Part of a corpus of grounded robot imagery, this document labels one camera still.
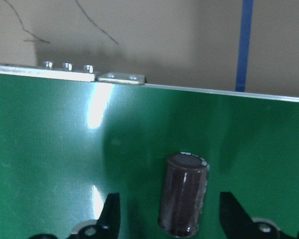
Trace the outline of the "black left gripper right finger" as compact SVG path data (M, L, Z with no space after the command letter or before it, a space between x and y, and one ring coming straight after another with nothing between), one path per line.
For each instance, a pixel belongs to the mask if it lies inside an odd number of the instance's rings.
M267 219L251 218L231 192L220 192L219 222L228 239L291 239Z

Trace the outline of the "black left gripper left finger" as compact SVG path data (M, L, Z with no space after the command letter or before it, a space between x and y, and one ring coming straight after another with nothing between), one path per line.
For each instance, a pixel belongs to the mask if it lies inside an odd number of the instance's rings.
M117 239L121 225L121 203L119 193L110 193L104 202L97 220L78 224L69 239Z

